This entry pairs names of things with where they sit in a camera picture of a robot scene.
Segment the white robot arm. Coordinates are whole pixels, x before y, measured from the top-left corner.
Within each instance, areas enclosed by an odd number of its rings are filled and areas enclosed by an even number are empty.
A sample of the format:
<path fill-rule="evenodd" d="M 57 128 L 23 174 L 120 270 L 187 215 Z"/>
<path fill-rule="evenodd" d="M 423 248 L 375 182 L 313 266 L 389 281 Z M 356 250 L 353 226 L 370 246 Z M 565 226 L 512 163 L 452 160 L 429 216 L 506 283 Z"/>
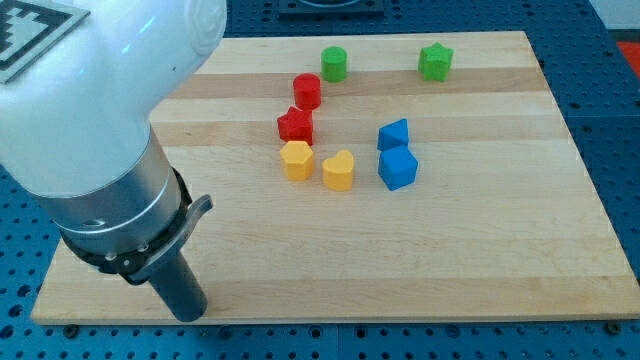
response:
<path fill-rule="evenodd" d="M 223 1 L 7 1 L 1 162 L 84 261 L 130 283 L 179 251 L 192 200 L 149 121 L 222 40 Z"/>

